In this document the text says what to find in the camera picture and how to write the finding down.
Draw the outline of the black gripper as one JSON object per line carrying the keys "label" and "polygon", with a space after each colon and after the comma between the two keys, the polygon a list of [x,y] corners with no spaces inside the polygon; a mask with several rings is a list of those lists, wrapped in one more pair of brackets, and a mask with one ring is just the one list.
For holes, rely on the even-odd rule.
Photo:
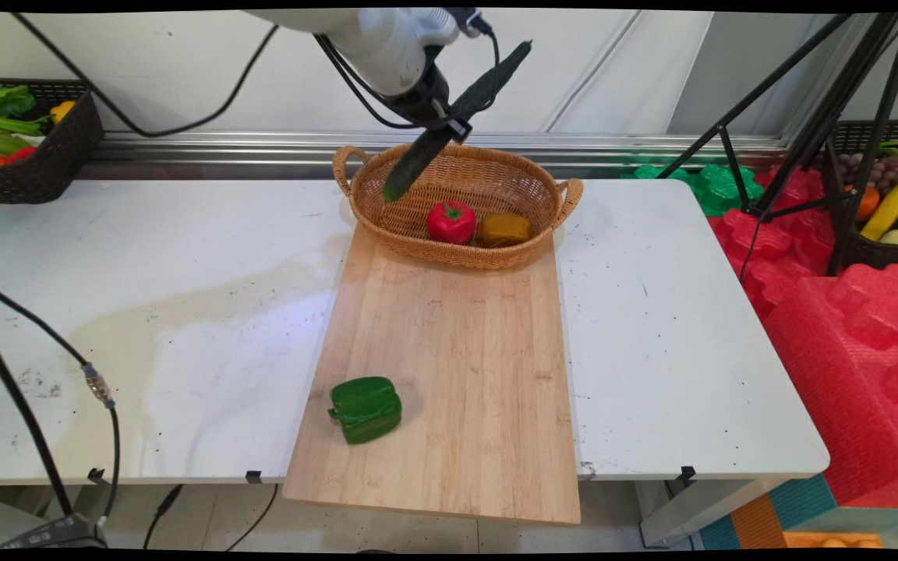
{"label": "black gripper", "polygon": [[427,64],[414,86],[391,97],[391,110],[409,125],[441,128],[441,134],[449,141],[464,143],[472,131],[472,115],[453,116],[448,96],[448,83],[437,64]]}

